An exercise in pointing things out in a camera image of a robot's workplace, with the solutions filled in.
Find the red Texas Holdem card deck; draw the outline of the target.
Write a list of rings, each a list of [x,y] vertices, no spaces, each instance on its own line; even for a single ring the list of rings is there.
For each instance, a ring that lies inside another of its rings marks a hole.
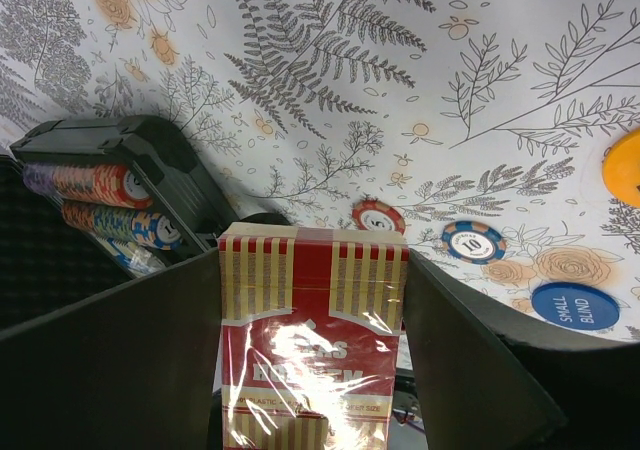
[[[386,448],[403,236],[236,222],[218,249],[223,447]]]

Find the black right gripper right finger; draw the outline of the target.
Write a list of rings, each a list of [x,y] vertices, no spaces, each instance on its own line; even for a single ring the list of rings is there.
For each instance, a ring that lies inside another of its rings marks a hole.
[[[432,449],[635,449],[639,347],[524,315],[420,255],[404,321]]]

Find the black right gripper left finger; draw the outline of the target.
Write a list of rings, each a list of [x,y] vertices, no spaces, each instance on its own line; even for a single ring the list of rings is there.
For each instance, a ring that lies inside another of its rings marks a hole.
[[[221,325],[209,251],[1,334],[5,449],[203,449]]]

